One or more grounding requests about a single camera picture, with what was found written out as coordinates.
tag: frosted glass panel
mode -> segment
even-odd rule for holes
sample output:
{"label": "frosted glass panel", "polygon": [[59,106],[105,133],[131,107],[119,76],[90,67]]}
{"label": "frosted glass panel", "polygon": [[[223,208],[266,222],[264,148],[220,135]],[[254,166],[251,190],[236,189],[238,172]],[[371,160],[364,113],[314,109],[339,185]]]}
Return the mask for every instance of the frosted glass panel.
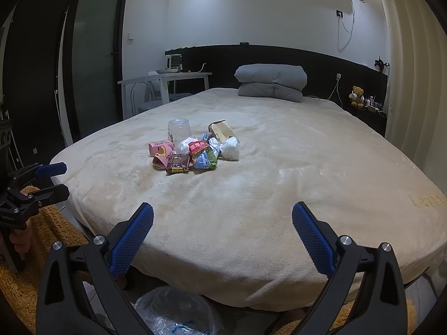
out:
{"label": "frosted glass panel", "polygon": [[117,3],[118,0],[79,0],[72,73],[81,137],[120,121],[113,67]]}

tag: tile floor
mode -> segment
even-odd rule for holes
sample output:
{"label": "tile floor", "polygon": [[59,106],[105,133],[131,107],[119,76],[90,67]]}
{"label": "tile floor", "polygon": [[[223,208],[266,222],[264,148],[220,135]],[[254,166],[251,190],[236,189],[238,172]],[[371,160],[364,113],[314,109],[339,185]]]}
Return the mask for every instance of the tile floor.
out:
{"label": "tile floor", "polygon": [[[58,208],[64,206],[65,203],[58,204]],[[80,229],[79,224],[67,207],[63,208],[61,213],[70,221],[70,223]],[[407,298],[410,299],[416,307],[417,324],[420,324],[430,312],[436,302],[437,296],[442,292],[447,282],[447,279],[441,277],[438,273],[432,275],[431,278],[434,288],[430,285],[428,279],[420,277],[405,290]],[[162,285],[160,281],[147,277],[138,271],[135,271],[134,279],[135,286],[133,289],[130,292],[125,292],[129,301],[133,304],[135,304],[135,301],[143,294]],[[84,283],[84,286],[90,304],[95,313],[99,315],[100,321],[110,329],[113,329],[113,326],[107,318],[106,312],[99,301],[95,288],[87,283]],[[224,325],[224,330],[219,332],[219,335],[262,335],[264,334],[265,329],[267,329],[267,327],[276,319],[276,316],[272,314],[260,314],[245,311],[243,309],[225,307],[219,304],[215,304],[215,308],[219,312]]]}

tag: bed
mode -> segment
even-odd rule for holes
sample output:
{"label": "bed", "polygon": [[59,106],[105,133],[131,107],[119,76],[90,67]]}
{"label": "bed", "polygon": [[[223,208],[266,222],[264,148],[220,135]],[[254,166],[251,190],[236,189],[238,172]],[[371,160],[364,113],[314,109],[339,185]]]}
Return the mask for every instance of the bed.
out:
{"label": "bed", "polygon": [[[193,134],[226,119],[241,142],[239,162],[167,175],[152,167],[148,142],[168,121]],[[311,304],[317,273],[291,222],[304,201],[339,235],[392,244],[404,282],[443,250],[447,200],[397,148],[333,102],[240,97],[215,88],[142,113],[69,146],[52,162],[70,189],[68,206],[95,234],[107,234],[142,202],[154,226],[133,265],[226,305],[283,311]],[[354,295],[360,277],[352,286]]]}

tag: curtain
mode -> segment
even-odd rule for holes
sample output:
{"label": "curtain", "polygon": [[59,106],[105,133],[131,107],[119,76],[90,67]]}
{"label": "curtain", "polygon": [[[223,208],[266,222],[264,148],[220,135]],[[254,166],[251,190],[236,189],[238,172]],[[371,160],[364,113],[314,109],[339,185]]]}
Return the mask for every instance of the curtain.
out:
{"label": "curtain", "polygon": [[385,137],[447,195],[447,36],[425,0],[382,0],[390,40]]}

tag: clear plastic cup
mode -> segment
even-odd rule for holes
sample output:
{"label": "clear plastic cup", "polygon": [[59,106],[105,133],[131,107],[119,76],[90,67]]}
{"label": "clear plastic cup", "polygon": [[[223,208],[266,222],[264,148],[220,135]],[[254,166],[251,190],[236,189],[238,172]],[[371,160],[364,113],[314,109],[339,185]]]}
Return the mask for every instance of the clear plastic cup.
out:
{"label": "clear plastic cup", "polygon": [[173,119],[168,123],[168,140],[177,147],[180,142],[190,137],[191,126],[185,118]]}

